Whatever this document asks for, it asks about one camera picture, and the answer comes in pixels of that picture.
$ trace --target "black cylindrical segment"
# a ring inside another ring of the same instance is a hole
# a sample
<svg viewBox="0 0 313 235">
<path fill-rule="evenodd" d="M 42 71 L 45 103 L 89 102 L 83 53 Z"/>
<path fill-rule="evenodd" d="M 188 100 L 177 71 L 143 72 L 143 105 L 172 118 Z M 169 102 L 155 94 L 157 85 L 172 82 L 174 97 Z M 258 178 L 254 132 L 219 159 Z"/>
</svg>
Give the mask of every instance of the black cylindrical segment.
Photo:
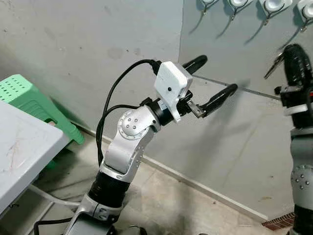
<svg viewBox="0 0 313 235">
<path fill-rule="evenodd" d="M 198 69 L 200 69 L 207 62 L 206 55 L 198 56 L 197 58 L 183 64 L 182 66 L 189 72 L 190 74 L 195 73 Z"/>
<path fill-rule="evenodd" d="M 301 235 L 313 234 L 313 211 L 303 207 L 294 206 L 293 230 Z"/>
<path fill-rule="evenodd" d="M 105 173 L 98 172 L 88 196 L 107 207 L 119 208 L 122 206 L 125 193 L 130 183 L 114 179 Z"/>
<path fill-rule="evenodd" d="M 173 116 L 171 112 L 168 110 L 168 108 L 165 105 L 164 107 L 162 107 L 162 103 L 159 98 L 147 105 L 156 115 L 158 121 L 160 122 L 162 126 L 165 126 L 166 124 L 168 124 L 169 122 L 173 120 Z"/>
</svg>

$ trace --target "green plastic stool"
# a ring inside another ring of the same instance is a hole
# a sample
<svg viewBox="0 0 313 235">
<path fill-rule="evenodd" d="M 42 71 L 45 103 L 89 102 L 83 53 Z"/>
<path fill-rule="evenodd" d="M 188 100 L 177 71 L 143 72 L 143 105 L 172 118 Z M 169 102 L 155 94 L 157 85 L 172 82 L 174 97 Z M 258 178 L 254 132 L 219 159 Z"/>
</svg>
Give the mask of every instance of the green plastic stool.
<svg viewBox="0 0 313 235">
<path fill-rule="evenodd" d="M 69 122 L 52 101 L 19 74 L 0 82 L 0 100 L 42 121 L 53 121 L 57 128 L 78 144 L 82 144 L 85 140 L 76 126 Z"/>
</svg>

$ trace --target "white cable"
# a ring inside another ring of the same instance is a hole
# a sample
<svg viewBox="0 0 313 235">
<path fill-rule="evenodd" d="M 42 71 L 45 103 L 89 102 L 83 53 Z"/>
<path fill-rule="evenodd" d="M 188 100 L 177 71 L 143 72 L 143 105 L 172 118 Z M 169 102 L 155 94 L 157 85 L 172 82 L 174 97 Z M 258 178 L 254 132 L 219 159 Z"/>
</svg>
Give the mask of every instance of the white cable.
<svg viewBox="0 0 313 235">
<path fill-rule="evenodd" d="M 34 185 L 29 185 L 28 188 L 33 191 L 34 193 L 40 195 L 41 197 L 44 197 L 45 199 L 48 199 L 51 202 L 54 202 L 56 204 L 61 204 L 64 206 L 74 206 L 74 207 L 78 207 L 80 205 L 80 202 L 70 202 L 70 201 L 65 201 L 65 200 L 61 200 L 59 198 L 56 198 L 54 196 L 51 196 L 50 194 L 42 191 L 41 189 L 37 188 Z"/>
</svg>

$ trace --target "robotic arm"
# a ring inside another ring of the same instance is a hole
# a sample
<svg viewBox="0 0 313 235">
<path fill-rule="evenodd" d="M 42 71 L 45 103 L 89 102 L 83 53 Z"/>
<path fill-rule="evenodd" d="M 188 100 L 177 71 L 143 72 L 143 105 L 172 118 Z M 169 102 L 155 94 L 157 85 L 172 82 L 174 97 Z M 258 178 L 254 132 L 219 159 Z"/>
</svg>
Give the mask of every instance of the robotic arm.
<svg viewBox="0 0 313 235">
<path fill-rule="evenodd" d="M 275 88 L 280 94 L 284 115 L 291 116 L 295 129 L 291 130 L 293 169 L 291 185 L 295 203 L 294 225 L 290 235 L 313 234 L 313 77 L 309 57 L 300 45 L 284 49 L 266 74 L 265 79 L 284 61 L 288 84 Z"/>
<path fill-rule="evenodd" d="M 191 74 L 206 61 L 206 56 L 199 56 L 183 66 L 157 62 L 154 87 L 158 98 L 154 101 L 147 98 L 138 109 L 127 111 L 120 117 L 116 135 L 105 152 L 96 180 L 85 194 L 65 235 L 96 234 L 97 229 L 101 234 L 114 234 L 113 223 L 118 220 L 125 193 L 154 134 L 171 121 L 179 122 L 190 112 L 198 118 L 206 117 L 235 93 L 238 87 L 232 84 L 204 105 L 196 105 L 191 100 Z"/>
</svg>

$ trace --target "white table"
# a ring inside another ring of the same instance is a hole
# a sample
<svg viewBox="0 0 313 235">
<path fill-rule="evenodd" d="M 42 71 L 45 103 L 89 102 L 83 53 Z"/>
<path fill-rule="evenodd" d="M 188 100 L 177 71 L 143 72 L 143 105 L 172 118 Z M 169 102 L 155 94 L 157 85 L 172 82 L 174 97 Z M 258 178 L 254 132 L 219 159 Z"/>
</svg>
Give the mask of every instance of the white table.
<svg viewBox="0 0 313 235">
<path fill-rule="evenodd" d="M 0 214 L 68 143 L 60 129 L 0 101 Z"/>
</svg>

